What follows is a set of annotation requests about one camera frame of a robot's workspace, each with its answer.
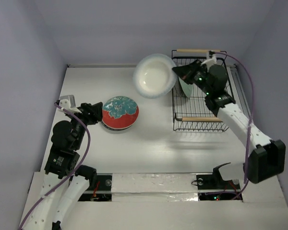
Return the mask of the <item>light green plate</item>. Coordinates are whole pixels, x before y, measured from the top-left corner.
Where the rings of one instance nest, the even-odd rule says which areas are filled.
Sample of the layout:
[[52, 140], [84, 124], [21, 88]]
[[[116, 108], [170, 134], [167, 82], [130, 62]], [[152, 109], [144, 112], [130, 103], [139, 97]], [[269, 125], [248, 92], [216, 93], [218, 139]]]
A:
[[193, 86], [191, 84], [186, 84], [181, 78], [178, 78], [179, 81], [179, 95], [190, 98], [193, 93]]

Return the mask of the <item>red and teal plate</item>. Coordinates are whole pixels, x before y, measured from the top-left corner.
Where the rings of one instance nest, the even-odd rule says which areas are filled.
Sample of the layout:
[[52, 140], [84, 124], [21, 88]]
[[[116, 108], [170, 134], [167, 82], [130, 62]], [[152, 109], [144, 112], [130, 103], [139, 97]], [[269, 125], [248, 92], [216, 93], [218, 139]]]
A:
[[139, 115], [139, 106], [131, 98], [115, 96], [105, 102], [102, 108], [102, 121], [112, 128], [133, 125]]

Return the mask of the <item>blue floral plate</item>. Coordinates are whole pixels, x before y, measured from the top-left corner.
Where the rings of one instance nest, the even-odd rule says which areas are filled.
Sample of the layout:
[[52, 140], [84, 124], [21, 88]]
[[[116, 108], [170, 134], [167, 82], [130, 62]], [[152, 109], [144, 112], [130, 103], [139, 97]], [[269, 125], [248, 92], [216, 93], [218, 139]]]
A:
[[112, 127], [107, 126], [103, 121], [101, 122], [101, 124], [103, 125], [104, 128], [111, 130], [111, 131], [124, 131], [133, 126], [133, 125], [130, 125], [130, 126], [123, 127], [123, 128], [112, 128]]

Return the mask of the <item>white bowl plate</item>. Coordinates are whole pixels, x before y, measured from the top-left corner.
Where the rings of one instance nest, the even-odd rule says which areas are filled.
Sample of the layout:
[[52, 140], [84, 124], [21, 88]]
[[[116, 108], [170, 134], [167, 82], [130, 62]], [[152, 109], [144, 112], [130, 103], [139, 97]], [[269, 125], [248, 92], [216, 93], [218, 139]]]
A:
[[175, 86], [177, 75], [172, 59], [163, 54], [152, 54], [143, 58], [133, 72], [133, 84], [137, 92], [144, 98], [161, 97]]

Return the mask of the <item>black wire dish rack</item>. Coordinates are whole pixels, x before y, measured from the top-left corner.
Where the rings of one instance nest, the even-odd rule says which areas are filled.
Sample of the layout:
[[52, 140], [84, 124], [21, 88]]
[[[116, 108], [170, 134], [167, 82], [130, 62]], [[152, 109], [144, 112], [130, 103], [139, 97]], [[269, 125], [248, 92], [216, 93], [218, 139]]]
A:
[[[200, 51], [187, 49], [174, 49], [171, 51], [171, 58], [177, 65], [188, 65], [196, 59], [204, 61], [206, 52], [200, 54]], [[225, 91], [234, 98], [232, 84], [229, 79], [229, 73], [225, 63], [226, 57], [217, 57], [217, 64], [226, 69], [228, 81]], [[211, 111], [208, 110], [205, 104], [205, 95], [193, 85], [193, 93], [190, 98], [185, 96], [179, 97], [174, 90], [172, 95], [172, 120], [174, 131], [185, 132], [225, 132], [228, 126], [217, 120]]]

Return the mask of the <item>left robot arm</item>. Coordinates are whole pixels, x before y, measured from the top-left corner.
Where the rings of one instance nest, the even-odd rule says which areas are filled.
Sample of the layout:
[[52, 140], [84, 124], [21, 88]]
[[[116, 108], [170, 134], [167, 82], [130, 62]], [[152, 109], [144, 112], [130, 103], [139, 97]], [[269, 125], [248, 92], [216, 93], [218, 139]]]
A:
[[88, 150], [83, 156], [77, 151], [83, 137], [91, 137], [87, 127], [102, 120], [102, 102], [74, 107], [69, 100], [60, 99], [54, 105], [70, 121], [62, 120], [53, 127], [39, 199], [23, 218], [20, 230], [63, 229], [84, 191], [98, 187], [96, 169], [83, 165]]

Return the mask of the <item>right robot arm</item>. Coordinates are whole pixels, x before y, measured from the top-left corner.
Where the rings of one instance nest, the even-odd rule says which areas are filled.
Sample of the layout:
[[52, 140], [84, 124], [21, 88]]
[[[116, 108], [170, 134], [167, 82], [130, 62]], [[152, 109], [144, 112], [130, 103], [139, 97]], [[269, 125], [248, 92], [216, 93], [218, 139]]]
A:
[[223, 166], [211, 176], [212, 184], [224, 187], [235, 171], [244, 181], [258, 184], [281, 174], [285, 167], [286, 145], [281, 140], [272, 140], [256, 127], [226, 90], [226, 69], [212, 59], [195, 60], [189, 65], [175, 66], [173, 72], [186, 84], [196, 85], [205, 94], [206, 107], [215, 117], [225, 123], [245, 147], [243, 163]]

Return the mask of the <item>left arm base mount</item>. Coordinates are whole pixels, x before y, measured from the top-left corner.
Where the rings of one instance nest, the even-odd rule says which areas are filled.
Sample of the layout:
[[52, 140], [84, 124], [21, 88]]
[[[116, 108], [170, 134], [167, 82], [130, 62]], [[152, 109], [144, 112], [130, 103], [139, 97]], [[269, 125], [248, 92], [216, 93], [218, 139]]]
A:
[[75, 175], [84, 176], [89, 181], [89, 187], [80, 196], [78, 201], [106, 202], [112, 200], [111, 173], [97, 173], [95, 168], [81, 165]]

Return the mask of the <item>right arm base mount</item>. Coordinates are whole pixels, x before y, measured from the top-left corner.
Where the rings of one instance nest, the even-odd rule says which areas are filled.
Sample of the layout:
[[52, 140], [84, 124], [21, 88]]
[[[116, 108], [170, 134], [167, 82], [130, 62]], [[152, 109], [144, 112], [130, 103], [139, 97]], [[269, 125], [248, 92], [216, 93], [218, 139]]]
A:
[[222, 200], [242, 200], [239, 181], [225, 181], [222, 179], [219, 169], [229, 163], [221, 164], [213, 169], [209, 174], [197, 174], [191, 185], [198, 189], [200, 201], [222, 201]]

